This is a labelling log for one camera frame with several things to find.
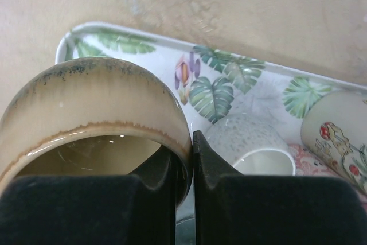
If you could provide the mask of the white mug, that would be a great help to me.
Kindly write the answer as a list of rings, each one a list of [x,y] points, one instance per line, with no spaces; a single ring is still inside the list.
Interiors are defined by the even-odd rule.
[[[267,122],[245,114],[228,115],[205,133],[210,147],[244,175],[294,176],[288,144]]]

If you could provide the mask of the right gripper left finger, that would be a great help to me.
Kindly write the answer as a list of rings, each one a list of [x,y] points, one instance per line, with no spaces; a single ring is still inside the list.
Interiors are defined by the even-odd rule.
[[[173,244],[175,155],[125,176],[32,176],[1,196],[2,244]]]

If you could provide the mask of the tan ceramic mug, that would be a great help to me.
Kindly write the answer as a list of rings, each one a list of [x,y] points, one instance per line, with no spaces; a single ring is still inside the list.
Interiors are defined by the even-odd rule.
[[[13,97],[1,118],[1,189],[37,157],[102,135],[142,137],[170,149],[181,162],[177,204],[184,202],[193,153],[178,100],[147,69],[108,57],[56,64]]]

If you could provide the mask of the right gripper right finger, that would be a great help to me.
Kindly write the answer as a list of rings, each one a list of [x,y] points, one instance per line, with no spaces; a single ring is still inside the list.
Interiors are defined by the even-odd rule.
[[[366,211],[331,177],[245,176],[193,134],[197,244],[365,244]]]

